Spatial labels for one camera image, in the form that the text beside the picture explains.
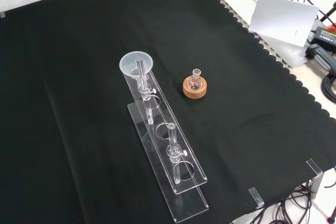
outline small glass flask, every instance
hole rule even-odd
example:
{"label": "small glass flask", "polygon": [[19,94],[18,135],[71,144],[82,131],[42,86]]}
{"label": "small glass flask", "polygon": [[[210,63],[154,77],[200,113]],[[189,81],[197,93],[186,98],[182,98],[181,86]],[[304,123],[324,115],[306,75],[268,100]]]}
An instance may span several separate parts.
{"label": "small glass flask", "polygon": [[201,71],[199,69],[193,70],[193,75],[189,78],[187,86],[191,90],[200,89],[203,86],[203,81],[199,77],[201,75]]}

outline white card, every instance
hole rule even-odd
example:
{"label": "white card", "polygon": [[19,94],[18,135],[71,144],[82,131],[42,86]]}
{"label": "white card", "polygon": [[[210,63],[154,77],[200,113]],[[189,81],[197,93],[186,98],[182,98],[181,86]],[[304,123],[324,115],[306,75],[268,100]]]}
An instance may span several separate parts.
{"label": "white card", "polygon": [[303,47],[318,11],[290,0],[258,0],[249,30]]}

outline black cloth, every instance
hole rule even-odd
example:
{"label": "black cloth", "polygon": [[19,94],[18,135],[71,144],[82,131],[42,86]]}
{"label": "black cloth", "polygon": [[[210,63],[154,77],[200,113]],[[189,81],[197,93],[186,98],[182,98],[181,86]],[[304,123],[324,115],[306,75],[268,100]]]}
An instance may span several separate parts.
{"label": "black cloth", "polygon": [[[8,12],[0,38],[1,223],[173,223],[127,110],[134,50],[208,178],[209,211],[185,223],[253,211],[252,187],[280,200],[310,158],[336,166],[335,121],[219,0],[45,0]],[[199,100],[182,93],[194,68]]]}

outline clear acrylic clip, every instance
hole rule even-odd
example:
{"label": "clear acrylic clip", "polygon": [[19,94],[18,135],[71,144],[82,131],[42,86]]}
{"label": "clear acrylic clip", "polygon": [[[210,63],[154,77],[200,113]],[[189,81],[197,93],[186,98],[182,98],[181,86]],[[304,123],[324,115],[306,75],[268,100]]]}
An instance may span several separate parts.
{"label": "clear acrylic clip", "polygon": [[319,177],[323,173],[323,171],[319,168],[319,166],[314,162],[313,159],[307,160],[306,163],[316,173],[316,176],[314,178]]}
{"label": "clear acrylic clip", "polygon": [[250,188],[248,191],[250,192],[253,199],[255,200],[255,202],[258,205],[256,207],[256,209],[259,209],[260,207],[262,207],[265,204],[265,202],[263,201],[263,199],[261,198],[260,194],[258,193],[258,191],[255,187]]}

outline acrylic support bar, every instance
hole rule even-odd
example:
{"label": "acrylic support bar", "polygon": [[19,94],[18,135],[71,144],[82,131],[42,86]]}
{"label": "acrylic support bar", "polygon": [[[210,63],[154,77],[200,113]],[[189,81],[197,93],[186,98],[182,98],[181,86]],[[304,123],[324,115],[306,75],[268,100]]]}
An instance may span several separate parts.
{"label": "acrylic support bar", "polygon": [[152,58],[132,52],[120,61],[135,102],[128,105],[146,154],[175,222],[206,211],[199,188],[207,178],[157,80]]}

